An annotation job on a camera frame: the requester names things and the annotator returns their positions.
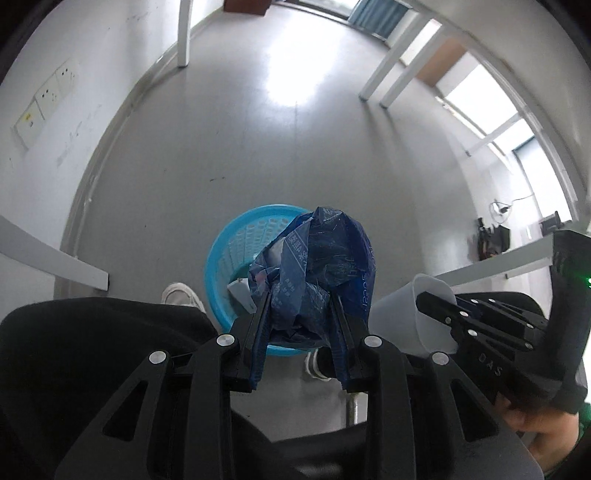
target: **wooden cabinet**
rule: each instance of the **wooden cabinet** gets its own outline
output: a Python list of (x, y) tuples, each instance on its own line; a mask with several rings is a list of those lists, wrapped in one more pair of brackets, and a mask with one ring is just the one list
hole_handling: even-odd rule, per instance
[(271, 6), (271, 0), (225, 0), (225, 12), (238, 14), (265, 15)]

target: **white plastic cup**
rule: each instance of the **white plastic cup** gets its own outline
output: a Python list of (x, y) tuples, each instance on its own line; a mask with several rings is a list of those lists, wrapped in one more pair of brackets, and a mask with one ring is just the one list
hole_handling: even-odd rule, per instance
[(393, 343), (403, 353), (422, 358), (432, 352), (456, 353), (457, 343), (451, 336), (452, 329), (417, 310), (417, 296), (424, 291), (457, 304), (449, 285), (420, 273), (412, 282), (372, 305), (369, 333)]

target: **baseboard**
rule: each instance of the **baseboard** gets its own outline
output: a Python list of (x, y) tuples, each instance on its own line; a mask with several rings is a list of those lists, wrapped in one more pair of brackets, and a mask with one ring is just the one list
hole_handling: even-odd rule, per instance
[[(199, 23), (191, 28), (191, 39), (201, 33), (217, 17), (222, 15), (222, 8), (218, 8), (206, 16)], [(96, 184), (100, 178), (103, 166), (109, 158), (111, 148), (121, 134), (123, 127), (135, 106), (141, 101), (142, 97), (153, 87), (154, 83), (163, 75), (167, 74), (175, 67), (169, 67), (170, 63), (177, 57), (177, 43), (172, 44), (164, 54), (142, 75), (139, 81), (131, 89), (127, 98), (123, 101), (117, 113), (111, 119), (109, 126), (105, 129), (102, 137), (93, 152), (85, 172), (82, 175), (80, 184), (74, 195), (70, 214), (64, 228), (64, 234), (61, 239), (61, 251), (77, 258), (80, 234), (84, 228), (84, 222), (88, 211), (88, 206)], [(69, 280), (57, 278), (54, 286), (54, 298), (63, 299), (70, 297)]]

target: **white table leg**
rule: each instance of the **white table leg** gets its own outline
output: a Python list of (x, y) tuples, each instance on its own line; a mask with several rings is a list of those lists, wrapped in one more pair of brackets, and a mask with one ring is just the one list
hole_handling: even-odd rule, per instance
[(56, 277), (99, 290), (109, 288), (109, 274), (71, 257), (0, 216), (0, 254)]
[(435, 35), (433, 35), (427, 44), (418, 52), (417, 56), (414, 57), (411, 63), (407, 65), (404, 69), (404, 72), (396, 79), (394, 84), (390, 87), (390, 90), (387, 91), (384, 98), (380, 100), (380, 105), (384, 108), (388, 108), (394, 100), (402, 93), (406, 85), (415, 78), (417, 73), (425, 66), (425, 64), (429, 61), (429, 59), (433, 56), (433, 54), (437, 51), (439, 47), (443, 44), (446, 39), (446, 32), (443, 27), (440, 27)]
[(193, 0), (181, 0), (178, 9), (178, 66), (189, 65), (189, 42), (191, 40), (191, 13)]
[(408, 27), (402, 32), (398, 40), (389, 52), (386, 54), (378, 68), (372, 73), (367, 83), (363, 86), (359, 92), (359, 98), (363, 101), (367, 101), (369, 97), (375, 92), (379, 84), (384, 81), (386, 75), (394, 68), (396, 62), (400, 59), (402, 54), (407, 50), (409, 45), (413, 42), (416, 36), (431, 20), (430, 15), (422, 14), (417, 12), (413, 20), (410, 22)]

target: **black cable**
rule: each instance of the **black cable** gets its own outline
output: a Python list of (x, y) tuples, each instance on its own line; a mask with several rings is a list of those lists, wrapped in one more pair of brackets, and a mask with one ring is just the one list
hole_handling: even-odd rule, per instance
[[(501, 225), (501, 224), (505, 223), (509, 219), (509, 217), (511, 216), (511, 212), (512, 212), (512, 209), (513, 209), (513, 204), (515, 202), (519, 202), (520, 200), (525, 200), (525, 199), (528, 199), (528, 198), (533, 197), (533, 196), (534, 196), (534, 194), (531, 193), (527, 197), (521, 197), (519, 199), (511, 200), (511, 204), (504, 203), (504, 202), (499, 202), (498, 200), (495, 200), (494, 202), (490, 202), (488, 204), (488, 213), (491, 215), (491, 218), (492, 218), (493, 222), (497, 222), (499, 225)], [(493, 214), (492, 206), (495, 205), (495, 204), (496, 205), (504, 205), (503, 208), (500, 208), (499, 209), (499, 213), (501, 215), (503, 215), (507, 211), (509, 212), (509, 215), (507, 215), (507, 218), (505, 220), (503, 220), (502, 222), (499, 222), (497, 219), (495, 219), (495, 215)]]

